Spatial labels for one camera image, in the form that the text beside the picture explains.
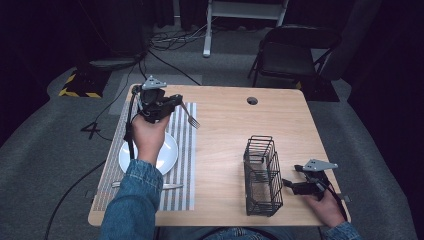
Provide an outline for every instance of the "white plate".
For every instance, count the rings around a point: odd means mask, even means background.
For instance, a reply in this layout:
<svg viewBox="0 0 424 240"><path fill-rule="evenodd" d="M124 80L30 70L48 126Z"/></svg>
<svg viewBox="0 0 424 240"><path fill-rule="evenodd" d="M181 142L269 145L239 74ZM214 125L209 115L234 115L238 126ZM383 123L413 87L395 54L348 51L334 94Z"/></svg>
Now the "white plate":
<svg viewBox="0 0 424 240"><path fill-rule="evenodd" d="M137 147L134 144L134 156L137 157ZM165 142L159 151L158 161L156 162L156 168L165 175L174 166L178 159L178 145L175 139L169 134L165 133ZM130 165L130 150L128 143L122 144L121 150L119 151L119 166L122 171L126 172Z"/></svg>

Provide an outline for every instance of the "denim sleeve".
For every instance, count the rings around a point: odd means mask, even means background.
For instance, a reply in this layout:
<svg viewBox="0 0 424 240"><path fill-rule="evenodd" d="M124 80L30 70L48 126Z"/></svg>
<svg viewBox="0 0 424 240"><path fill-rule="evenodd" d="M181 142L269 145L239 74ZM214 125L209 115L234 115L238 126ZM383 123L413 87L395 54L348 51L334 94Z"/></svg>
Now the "denim sleeve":
<svg viewBox="0 0 424 240"><path fill-rule="evenodd" d="M359 233L349 222L344 222L324 233L326 240L362 240Z"/></svg>
<svg viewBox="0 0 424 240"><path fill-rule="evenodd" d="M153 239L163 177L150 163L131 160L109 203L99 239Z"/></svg>

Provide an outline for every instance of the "placemat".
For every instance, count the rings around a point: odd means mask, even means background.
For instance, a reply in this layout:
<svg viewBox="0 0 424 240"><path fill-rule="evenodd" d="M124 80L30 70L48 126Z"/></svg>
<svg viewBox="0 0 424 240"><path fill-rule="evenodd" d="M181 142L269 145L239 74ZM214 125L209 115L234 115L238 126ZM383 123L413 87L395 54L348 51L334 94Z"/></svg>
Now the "placemat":
<svg viewBox="0 0 424 240"><path fill-rule="evenodd" d="M186 103L190 114L196 118L196 103ZM129 103L125 102L115 136L107 157L103 175L97 189L97 197L93 202L93 211L106 211L106 207L115 197L119 188L112 188L111 183L120 181L124 172L119 166L119 151L124 143L125 122L127 120ZM178 106L171 114L166 132L178 145L178 160L174 167L164 175L164 183L184 184L184 187L162 191L159 211L186 211L194 209L195 189L195 153L196 129L187 122L188 116Z"/></svg>

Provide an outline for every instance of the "white stand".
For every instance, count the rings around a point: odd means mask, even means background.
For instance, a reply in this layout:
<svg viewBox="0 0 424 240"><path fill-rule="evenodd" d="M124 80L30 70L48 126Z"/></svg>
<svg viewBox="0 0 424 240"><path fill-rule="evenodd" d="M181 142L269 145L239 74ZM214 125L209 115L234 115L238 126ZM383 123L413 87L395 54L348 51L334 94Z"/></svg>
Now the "white stand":
<svg viewBox="0 0 424 240"><path fill-rule="evenodd" d="M212 16L277 20L277 26L281 26L286 12L287 2L288 0L284 4L261 4L209 0L203 56L210 57L211 55Z"/></svg>

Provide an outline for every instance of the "black wire basket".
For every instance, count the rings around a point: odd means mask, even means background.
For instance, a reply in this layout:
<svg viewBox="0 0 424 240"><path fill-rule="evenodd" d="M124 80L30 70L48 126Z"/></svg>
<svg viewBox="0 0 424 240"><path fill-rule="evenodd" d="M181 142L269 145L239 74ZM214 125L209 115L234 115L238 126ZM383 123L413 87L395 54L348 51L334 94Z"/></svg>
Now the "black wire basket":
<svg viewBox="0 0 424 240"><path fill-rule="evenodd" d="M247 215L271 217L283 206L283 182L272 137L252 136L243 158Z"/></svg>

